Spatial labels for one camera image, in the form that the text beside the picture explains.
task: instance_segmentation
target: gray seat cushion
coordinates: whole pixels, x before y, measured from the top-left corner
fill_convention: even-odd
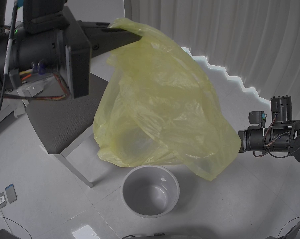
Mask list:
[[[28,118],[49,154],[60,154],[94,121],[102,95],[108,84],[90,74],[89,95],[61,101],[31,101],[26,107]],[[57,96],[62,90],[56,81],[41,96]]]

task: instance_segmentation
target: yellow plastic bag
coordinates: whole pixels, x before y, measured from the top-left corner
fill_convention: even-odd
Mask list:
[[[241,141],[204,71],[150,26],[121,18],[110,27],[142,38],[108,58],[116,70],[94,119],[98,156],[121,167],[183,163],[214,179],[235,159]]]

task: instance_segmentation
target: floor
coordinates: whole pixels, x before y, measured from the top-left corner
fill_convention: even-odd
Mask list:
[[[106,58],[107,54],[94,58],[92,71],[109,80],[113,69],[105,64]],[[268,104],[243,92],[238,82],[228,81],[222,70],[209,69],[204,61],[198,63],[215,86],[222,112],[236,131],[248,127],[250,111],[270,113]],[[54,156],[45,154],[39,144],[27,115],[18,119],[10,115],[0,123],[0,193],[13,183],[18,197],[2,211],[24,226],[33,239],[78,239],[80,231],[72,233],[86,225],[96,233],[92,238],[100,239],[153,233],[263,239],[277,236],[287,221],[300,216],[300,163],[292,157],[239,154],[212,182],[186,166],[167,166],[179,181],[179,202],[167,215],[146,219],[132,214],[120,199],[121,181],[131,168],[101,161],[92,136],[68,156],[94,181],[92,189]],[[290,222],[281,234],[297,221]],[[29,238],[20,227],[8,223],[15,235]],[[0,229],[7,229],[2,219]]]

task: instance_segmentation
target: smartphone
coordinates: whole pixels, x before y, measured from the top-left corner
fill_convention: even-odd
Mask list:
[[[14,185],[11,184],[8,187],[5,188],[6,191],[6,196],[7,196],[7,200],[8,202],[11,204],[13,201],[17,200],[17,196],[16,196],[16,192],[15,192],[15,188]]]

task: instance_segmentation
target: curtain fold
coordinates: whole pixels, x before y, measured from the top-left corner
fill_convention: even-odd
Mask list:
[[[300,120],[300,0],[130,0],[148,24],[240,76],[260,97],[291,95]]]

